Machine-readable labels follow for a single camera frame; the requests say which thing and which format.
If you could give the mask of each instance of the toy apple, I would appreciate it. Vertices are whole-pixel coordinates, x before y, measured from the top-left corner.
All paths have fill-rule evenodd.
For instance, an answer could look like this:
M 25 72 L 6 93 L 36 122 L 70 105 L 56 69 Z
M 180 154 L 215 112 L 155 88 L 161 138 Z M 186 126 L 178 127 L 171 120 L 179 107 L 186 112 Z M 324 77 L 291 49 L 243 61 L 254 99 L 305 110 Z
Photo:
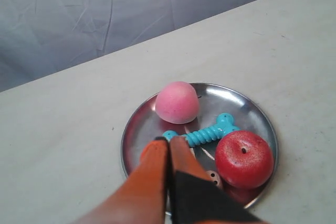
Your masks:
M 267 181 L 273 171 L 273 154 L 267 142 L 249 131 L 233 131 L 217 145 L 215 163 L 230 185 L 252 189 Z

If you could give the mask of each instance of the pink foam ball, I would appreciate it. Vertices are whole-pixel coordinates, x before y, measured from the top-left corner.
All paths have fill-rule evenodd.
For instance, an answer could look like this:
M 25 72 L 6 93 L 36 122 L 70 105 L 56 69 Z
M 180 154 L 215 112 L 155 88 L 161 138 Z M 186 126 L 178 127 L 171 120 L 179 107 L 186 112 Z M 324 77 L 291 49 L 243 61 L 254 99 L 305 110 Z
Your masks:
M 197 117 L 200 104 L 195 89 L 183 81 L 168 84 L 157 95 L 155 110 L 158 116 L 170 123 L 189 123 Z

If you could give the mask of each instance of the blue rubber bone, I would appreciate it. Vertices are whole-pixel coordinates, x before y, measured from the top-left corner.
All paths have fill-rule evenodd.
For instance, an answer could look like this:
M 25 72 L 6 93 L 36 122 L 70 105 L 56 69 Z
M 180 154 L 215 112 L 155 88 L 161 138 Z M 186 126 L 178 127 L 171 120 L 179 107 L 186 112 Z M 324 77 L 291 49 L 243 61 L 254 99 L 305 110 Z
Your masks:
M 217 117 L 216 124 L 181 136 L 186 137 L 190 147 L 195 147 L 196 145 L 219 140 L 230 132 L 239 130 L 240 128 L 234 125 L 233 116 L 229 113 L 223 113 Z M 170 141 L 174 136 L 178 136 L 178 133 L 175 131 L 166 131 L 162 135 Z

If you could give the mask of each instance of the gray curtain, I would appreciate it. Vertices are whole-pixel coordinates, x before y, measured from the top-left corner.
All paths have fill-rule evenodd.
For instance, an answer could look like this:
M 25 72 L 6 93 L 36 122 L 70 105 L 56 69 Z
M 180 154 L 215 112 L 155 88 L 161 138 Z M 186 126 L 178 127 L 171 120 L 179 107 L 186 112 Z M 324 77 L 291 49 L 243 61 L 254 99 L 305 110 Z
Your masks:
M 0 91 L 251 1 L 0 0 Z

